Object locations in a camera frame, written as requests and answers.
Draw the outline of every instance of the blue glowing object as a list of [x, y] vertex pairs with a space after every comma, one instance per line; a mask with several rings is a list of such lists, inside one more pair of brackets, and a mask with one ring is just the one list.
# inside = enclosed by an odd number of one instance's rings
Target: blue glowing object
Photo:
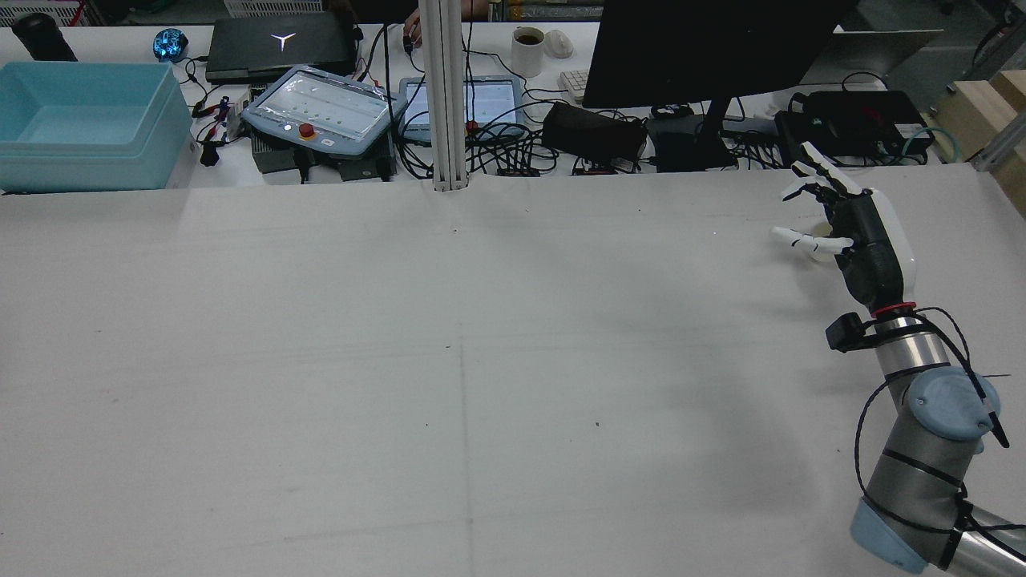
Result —
[[153, 55], [160, 62], [180, 62], [186, 57], [189, 39], [176, 28], [167, 28], [157, 33], [153, 39]]

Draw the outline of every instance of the laptop logo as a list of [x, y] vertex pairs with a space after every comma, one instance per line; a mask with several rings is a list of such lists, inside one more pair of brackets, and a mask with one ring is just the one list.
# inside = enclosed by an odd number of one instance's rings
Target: laptop logo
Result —
[[277, 38], [278, 41], [281, 42], [281, 51], [284, 52], [285, 51], [285, 41], [287, 41], [292, 36], [295, 36], [294, 32], [291, 33], [291, 34], [289, 34], [288, 36], [275, 36], [274, 34], [272, 34], [271, 38]]

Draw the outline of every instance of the white table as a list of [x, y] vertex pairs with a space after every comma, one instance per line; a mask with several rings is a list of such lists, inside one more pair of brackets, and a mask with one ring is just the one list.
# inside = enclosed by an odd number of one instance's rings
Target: white table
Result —
[[[1014, 376], [966, 483], [1026, 520], [1021, 217], [965, 164], [853, 177]], [[847, 535], [880, 375], [768, 241], [822, 218], [790, 179], [0, 197], [0, 574], [904, 575]]]
[[[510, 42], [512, 31], [519, 25], [511, 23], [478, 23], [474, 25], [473, 36], [471, 37], [471, 48], [481, 52], [495, 52], [500, 54], [506, 65], [510, 65]], [[564, 70], [588, 69], [591, 65], [591, 55], [594, 48], [595, 34], [598, 23], [532, 23], [543, 31], [559, 29], [564, 31], [575, 45], [574, 55], [569, 59], [559, 60], [545, 55], [542, 73], [529, 79], [528, 87], [538, 88], [559, 88], [559, 73]], [[366, 41], [361, 45], [361, 53], [366, 56], [370, 50], [373, 35], [380, 30], [381, 25], [364, 25], [362, 27], [366, 36]], [[153, 38], [163, 30], [164, 27], [114, 27], [114, 28], [65, 28], [62, 33], [68, 44], [75, 51], [80, 61], [83, 62], [155, 62], [152, 51]], [[210, 34], [212, 26], [183, 26], [181, 30], [189, 38], [189, 55], [204, 55], [209, 51]], [[464, 24], [465, 38], [469, 36], [470, 25]], [[402, 33], [399, 27], [393, 27], [389, 33], [389, 50], [391, 55], [391, 79], [392, 89], [398, 90], [399, 81], [405, 77], [418, 77], [420, 74], [413, 69], [408, 56], [402, 50]], [[21, 41], [9, 29], [0, 29], [0, 66], [10, 61], [29, 60], [28, 51], [21, 44]], [[424, 68], [423, 51], [415, 50], [413, 61], [421, 69]], [[472, 55], [471, 67], [475, 76], [507, 74], [507, 71], [491, 56]], [[185, 63], [175, 65], [175, 75], [180, 80], [186, 79], [184, 71]], [[197, 76], [205, 83], [203, 78], [203, 65], [199, 65]], [[382, 85], [385, 84], [385, 54], [384, 46], [379, 43], [374, 54], [371, 70], [371, 77], [378, 79]], [[875, 89], [873, 84], [849, 83], [854, 89]], [[822, 89], [823, 86], [808, 85], [800, 86], [790, 90], [770, 94], [757, 94], [747, 97], [745, 102], [745, 113], [749, 117], [773, 118], [773, 115], [786, 108], [791, 94], [795, 91], [813, 91]], [[203, 92], [198, 86], [192, 83], [183, 85], [183, 93], [186, 102], [192, 105], [197, 102]], [[214, 105], [221, 95], [230, 95], [233, 102], [242, 98], [245, 93], [243, 86], [228, 86], [219, 89], [210, 97], [207, 104]], [[558, 94], [546, 94], [544, 92], [532, 92], [538, 98], [559, 98]], [[732, 102], [729, 115], [740, 117], [741, 109], [736, 102]], [[541, 120], [548, 112], [548, 105], [539, 105], [529, 110], [530, 116]], [[628, 114], [637, 116], [647, 116], [647, 109], [629, 109]], [[200, 119], [194, 123], [193, 133], [198, 133], [200, 128], [206, 124], [208, 119]], [[419, 156], [426, 161], [431, 161], [431, 150], [428, 148], [415, 147]], [[259, 186], [265, 184], [295, 184], [299, 176], [295, 170], [286, 170], [278, 174], [261, 175], [253, 163], [248, 140], [241, 140], [231, 146], [219, 150], [222, 157], [221, 162], [213, 167], [199, 165], [198, 151], [194, 151], [190, 157], [184, 158], [172, 176], [173, 186], [182, 188], [199, 187], [222, 187], [222, 186]], [[654, 154], [649, 143], [648, 149], [643, 156]], [[573, 168], [574, 158], [564, 155], [555, 175], [569, 175]], [[654, 172], [655, 167], [644, 164], [644, 171]], [[397, 180], [411, 180], [411, 177], [399, 169]], [[337, 170], [326, 166], [315, 166], [311, 170], [312, 183], [339, 183], [341, 179]]]

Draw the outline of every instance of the person's hand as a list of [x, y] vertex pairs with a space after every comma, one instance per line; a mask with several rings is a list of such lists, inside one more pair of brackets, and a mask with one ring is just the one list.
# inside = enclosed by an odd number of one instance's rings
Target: person's hand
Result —
[[402, 35], [409, 36], [413, 41], [413, 47], [421, 47], [421, 9], [417, 8], [413, 13], [406, 18], [406, 24], [402, 27]]

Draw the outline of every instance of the keyboard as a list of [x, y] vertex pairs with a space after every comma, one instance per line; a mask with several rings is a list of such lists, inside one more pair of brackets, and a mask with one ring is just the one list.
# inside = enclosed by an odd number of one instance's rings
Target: keyboard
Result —
[[559, 73], [559, 85], [566, 88], [574, 102], [581, 104], [584, 100], [584, 89], [588, 85], [588, 71], [564, 70]]

